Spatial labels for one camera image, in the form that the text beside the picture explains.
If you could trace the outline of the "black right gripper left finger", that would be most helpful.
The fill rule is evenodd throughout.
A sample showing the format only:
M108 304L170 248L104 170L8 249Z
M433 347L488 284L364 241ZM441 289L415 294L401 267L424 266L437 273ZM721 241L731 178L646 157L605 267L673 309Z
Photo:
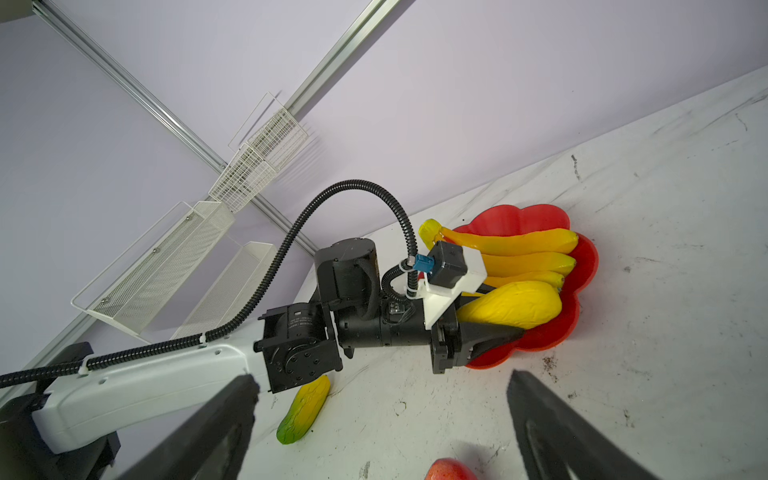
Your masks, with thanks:
M255 423L259 385L248 374L230 381L123 479L235 479Z

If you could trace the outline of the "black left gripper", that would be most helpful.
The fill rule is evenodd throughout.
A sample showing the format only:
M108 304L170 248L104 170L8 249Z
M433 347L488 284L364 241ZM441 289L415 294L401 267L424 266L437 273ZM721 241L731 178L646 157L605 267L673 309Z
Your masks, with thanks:
M455 367L469 367L482 355L513 343L525 334L519 327L462 322L455 311L446 311L431 327L432 372L444 374Z

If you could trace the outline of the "yellow green fake mango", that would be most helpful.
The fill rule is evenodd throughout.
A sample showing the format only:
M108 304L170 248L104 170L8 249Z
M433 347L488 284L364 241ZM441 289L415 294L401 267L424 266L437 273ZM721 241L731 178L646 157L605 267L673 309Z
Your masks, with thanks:
M323 375L298 390L287 414L277 428L276 439L280 444L296 443L311 430L330 389L331 380L327 375Z

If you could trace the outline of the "yellow fake banana bunch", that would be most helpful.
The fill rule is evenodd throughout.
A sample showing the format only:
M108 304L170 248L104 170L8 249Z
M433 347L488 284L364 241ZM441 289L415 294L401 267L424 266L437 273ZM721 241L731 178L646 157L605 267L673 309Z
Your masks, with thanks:
M577 233L550 229L515 236L481 236L460 233L434 219L419 228L423 243L431 248L440 241L470 247L482 254L485 284L499 288L509 283L538 281L561 290L577 261L571 253L579 244Z

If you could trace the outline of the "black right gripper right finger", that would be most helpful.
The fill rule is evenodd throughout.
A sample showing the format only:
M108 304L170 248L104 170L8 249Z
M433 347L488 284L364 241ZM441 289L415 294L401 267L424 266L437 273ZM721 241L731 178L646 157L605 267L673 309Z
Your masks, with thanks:
M507 401L530 479L653 479L535 375L515 370Z

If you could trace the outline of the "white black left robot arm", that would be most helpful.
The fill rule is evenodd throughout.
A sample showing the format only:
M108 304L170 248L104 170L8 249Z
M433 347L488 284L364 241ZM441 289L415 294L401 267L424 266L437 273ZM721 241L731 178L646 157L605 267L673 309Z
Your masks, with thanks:
M307 302L263 315L258 340L198 335L191 346L99 368L86 345L72 374L46 376L1 410L5 479L98 479L120 448L120 429L192 408L180 427L128 471L131 479L232 479L244 460L261 391L317 388L359 349L425 346L433 371L463 367L519 339L519 327L462 322L484 292L478 251L439 243L394 275L413 273L399 296L378 271L373 241L352 238L315 257Z

